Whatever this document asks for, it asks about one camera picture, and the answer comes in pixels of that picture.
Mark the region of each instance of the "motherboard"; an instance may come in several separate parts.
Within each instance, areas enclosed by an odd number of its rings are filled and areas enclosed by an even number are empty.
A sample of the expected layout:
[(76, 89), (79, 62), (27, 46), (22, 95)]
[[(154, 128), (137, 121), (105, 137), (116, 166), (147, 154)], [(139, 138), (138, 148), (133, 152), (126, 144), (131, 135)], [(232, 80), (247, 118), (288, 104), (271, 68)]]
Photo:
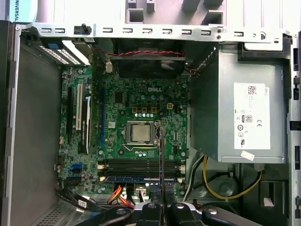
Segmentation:
[(59, 155), (60, 186), (77, 180), (79, 194), (111, 194), (132, 184), (147, 194), (159, 183), (160, 139), (165, 180), (185, 189), (188, 76), (120, 78), (110, 61), (65, 67)]

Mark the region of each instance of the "black handle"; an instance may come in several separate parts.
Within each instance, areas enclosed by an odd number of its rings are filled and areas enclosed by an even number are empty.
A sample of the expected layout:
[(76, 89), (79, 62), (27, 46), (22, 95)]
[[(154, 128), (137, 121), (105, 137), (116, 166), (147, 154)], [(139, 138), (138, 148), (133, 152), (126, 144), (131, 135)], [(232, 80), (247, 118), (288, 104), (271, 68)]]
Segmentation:
[(207, 207), (203, 209), (202, 219), (205, 224), (218, 222), (229, 226), (262, 226), (239, 215), (223, 210), (218, 207)]

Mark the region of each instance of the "cpu socket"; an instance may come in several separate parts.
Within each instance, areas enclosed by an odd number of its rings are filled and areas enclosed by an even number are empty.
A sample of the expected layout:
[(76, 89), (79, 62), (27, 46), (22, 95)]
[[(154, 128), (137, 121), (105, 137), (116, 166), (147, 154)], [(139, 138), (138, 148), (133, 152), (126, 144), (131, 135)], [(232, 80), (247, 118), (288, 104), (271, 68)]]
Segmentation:
[(154, 145), (156, 128), (153, 121), (128, 121), (126, 140), (128, 145)]

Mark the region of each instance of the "circuit board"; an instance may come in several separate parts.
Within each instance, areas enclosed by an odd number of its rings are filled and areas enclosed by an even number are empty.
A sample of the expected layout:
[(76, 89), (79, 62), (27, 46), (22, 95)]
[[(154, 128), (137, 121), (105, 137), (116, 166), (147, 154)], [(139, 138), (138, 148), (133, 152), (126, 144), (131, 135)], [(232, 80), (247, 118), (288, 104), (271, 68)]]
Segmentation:
[[(123, 79), (114, 70), (106, 72), (106, 65), (94, 57), (91, 67), (64, 68), (62, 78), (57, 172), (62, 181), (80, 178), (74, 191), (113, 192), (115, 183), (100, 179), (104, 160), (158, 160), (158, 127), (165, 132), (164, 158), (185, 162), (187, 75), (172, 80)], [(80, 115), (89, 122), (80, 122)], [(183, 183), (174, 187), (182, 194)]]

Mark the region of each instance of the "power supply label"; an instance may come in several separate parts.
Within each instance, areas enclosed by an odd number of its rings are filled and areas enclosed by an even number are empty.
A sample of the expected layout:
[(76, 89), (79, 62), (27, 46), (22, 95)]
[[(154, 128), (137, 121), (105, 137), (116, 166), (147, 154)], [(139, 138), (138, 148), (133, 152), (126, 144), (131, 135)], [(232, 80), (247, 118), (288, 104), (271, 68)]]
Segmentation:
[(270, 149), (269, 88), (234, 83), (234, 148)]

